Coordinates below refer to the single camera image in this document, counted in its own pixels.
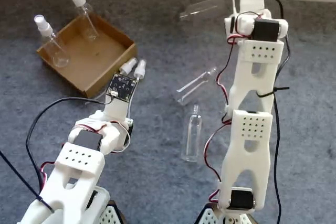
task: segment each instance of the glass vial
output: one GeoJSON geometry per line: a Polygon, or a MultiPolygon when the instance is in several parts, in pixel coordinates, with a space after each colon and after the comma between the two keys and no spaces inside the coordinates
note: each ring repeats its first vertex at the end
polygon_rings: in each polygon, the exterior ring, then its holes
{"type": "Polygon", "coordinates": [[[197,162],[199,141],[201,138],[202,117],[198,105],[194,105],[193,113],[187,115],[182,139],[181,158],[188,162],[197,162]]]}
{"type": "Polygon", "coordinates": [[[181,105],[186,105],[197,98],[202,92],[205,92],[208,83],[215,81],[214,75],[216,71],[217,68],[215,67],[208,69],[200,76],[178,89],[175,93],[176,101],[181,105]]]}
{"type": "Polygon", "coordinates": [[[184,12],[180,13],[180,21],[199,21],[210,18],[218,18],[225,14],[224,0],[205,0],[188,5],[184,12]]]}
{"type": "Polygon", "coordinates": [[[86,0],[72,0],[79,14],[79,28],[82,35],[89,41],[98,38],[98,31],[92,22],[93,8],[86,0]]]}
{"type": "Polygon", "coordinates": [[[58,68],[65,67],[70,61],[70,56],[63,41],[56,36],[55,31],[43,15],[36,15],[34,21],[42,35],[41,40],[45,44],[44,49],[52,59],[53,64],[58,68]]]}

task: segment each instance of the red wire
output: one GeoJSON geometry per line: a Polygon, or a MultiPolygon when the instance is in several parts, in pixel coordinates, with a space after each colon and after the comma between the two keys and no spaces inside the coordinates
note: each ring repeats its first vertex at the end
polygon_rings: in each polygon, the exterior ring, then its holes
{"type": "Polygon", "coordinates": [[[47,182],[47,178],[48,178],[47,174],[44,172],[44,167],[45,167],[47,164],[52,165],[52,164],[54,164],[54,163],[55,163],[55,162],[46,161],[46,162],[44,162],[44,163],[41,165],[40,172],[43,174],[43,184],[42,184],[42,188],[43,188],[44,185],[46,184],[46,182],[47,182]]]}
{"type": "Polygon", "coordinates": [[[225,126],[227,125],[230,125],[231,124],[231,120],[227,120],[223,123],[223,125],[221,127],[219,127],[210,137],[209,139],[206,141],[206,144],[204,146],[204,151],[203,151],[203,157],[204,157],[204,162],[205,162],[205,165],[210,168],[217,176],[218,180],[221,182],[221,178],[220,178],[220,175],[219,173],[216,171],[215,168],[213,168],[209,163],[208,163],[208,160],[207,160],[207,155],[206,155],[206,152],[209,148],[209,145],[210,145],[210,142],[212,140],[212,138],[217,134],[218,131],[220,131],[222,128],[224,128],[225,126]]]}
{"type": "Polygon", "coordinates": [[[219,192],[219,189],[215,190],[212,194],[209,196],[209,202],[211,203],[218,203],[218,199],[213,199],[219,192]]]}
{"type": "Polygon", "coordinates": [[[221,82],[219,80],[220,80],[220,76],[222,75],[222,73],[227,68],[227,66],[228,66],[228,64],[230,62],[232,51],[233,51],[233,46],[235,45],[235,39],[236,39],[236,37],[232,37],[232,35],[231,35],[231,36],[228,37],[227,40],[229,40],[230,38],[233,38],[233,42],[231,44],[231,49],[230,49],[229,57],[227,59],[225,67],[218,73],[218,75],[216,77],[216,84],[221,88],[221,90],[222,90],[222,92],[224,94],[224,98],[225,98],[226,104],[228,104],[228,95],[227,95],[227,92],[226,92],[226,89],[225,89],[224,85],[221,84],[221,82]]]}

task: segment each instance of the clear plastic bottle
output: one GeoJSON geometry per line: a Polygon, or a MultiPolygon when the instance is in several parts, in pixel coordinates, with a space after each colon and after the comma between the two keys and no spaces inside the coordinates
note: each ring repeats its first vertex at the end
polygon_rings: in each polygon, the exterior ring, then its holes
{"type": "Polygon", "coordinates": [[[36,15],[34,21],[42,35],[41,39],[45,44],[44,49],[53,60],[53,64],[58,68],[65,67],[70,61],[70,56],[66,51],[63,41],[56,36],[55,31],[53,31],[43,15],[36,15]]]}
{"type": "Polygon", "coordinates": [[[201,138],[202,117],[198,105],[194,105],[193,113],[187,115],[182,139],[181,158],[188,162],[197,162],[199,154],[199,141],[201,138]]]}
{"type": "Polygon", "coordinates": [[[178,89],[175,93],[176,101],[181,105],[186,105],[189,102],[193,101],[202,92],[205,92],[206,86],[211,81],[215,81],[214,75],[216,71],[216,67],[210,68],[191,82],[178,89]]]}
{"type": "Polygon", "coordinates": [[[184,12],[180,13],[180,21],[199,21],[224,16],[224,0],[205,0],[188,5],[184,12]]]}
{"type": "Polygon", "coordinates": [[[76,6],[77,13],[80,17],[80,30],[82,35],[89,41],[94,41],[98,38],[98,31],[92,22],[92,6],[86,0],[72,0],[76,6]]]}

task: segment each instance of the circuit board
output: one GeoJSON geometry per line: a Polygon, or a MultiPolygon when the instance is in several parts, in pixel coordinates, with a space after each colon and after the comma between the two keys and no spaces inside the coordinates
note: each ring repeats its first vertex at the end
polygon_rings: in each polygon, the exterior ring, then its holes
{"type": "Polygon", "coordinates": [[[107,92],[119,100],[129,102],[136,85],[135,79],[115,73],[107,92]]]}

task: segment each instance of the gray carpet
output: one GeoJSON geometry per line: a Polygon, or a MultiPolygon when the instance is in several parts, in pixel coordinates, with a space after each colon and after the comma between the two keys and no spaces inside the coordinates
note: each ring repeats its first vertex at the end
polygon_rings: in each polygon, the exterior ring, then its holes
{"type": "MultiPolygon", "coordinates": [[[[133,142],[128,151],[106,157],[99,181],[129,223],[193,223],[215,189],[213,173],[203,163],[180,159],[185,110],[173,91],[205,68],[223,66],[229,46],[221,19],[197,26],[176,22],[176,13],[200,0],[88,0],[98,14],[136,41],[139,57],[148,61],[146,77],[135,94],[133,142]]],[[[231,13],[226,0],[227,15],[231,13]]],[[[267,2],[277,16],[277,6],[267,2]]],[[[0,0],[0,148],[37,189],[37,179],[25,151],[25,137],[47,104],[79,95],[47,68],[35,53],[39,34],[33,17],[43,14],[55,28],[73,18],[71,0],[0,0]]],[[[336,4],[284,2],[290,24],[292,59],[279,78],[289,91],[277,95],[281,116],[278,184],[282,223],[328,223],[336,217],[336,4]]],[[[223,81],[232,84],[236,57],[223,81]]],[[[220,89],[199,101],[204,139],[219,125],[224,100],[220,89]]],[[[55,160],[73,123],[100,106],[65,102],[38,123],[32,138],[37,163],[55,160]]],[[[225,130],[210,146],[209,161],[219,169],[228,145],[225,130]]],[[[270,144],[274,157],[275,127],[270,144]]],[[[0,162],[0,223],[23,216],[32,194],[0,162]]],[[[240,178],[242,184],[247,178],[240,178]]],[[[272,171],[259,223],[276,223],[278,213],[272,171]]]]}

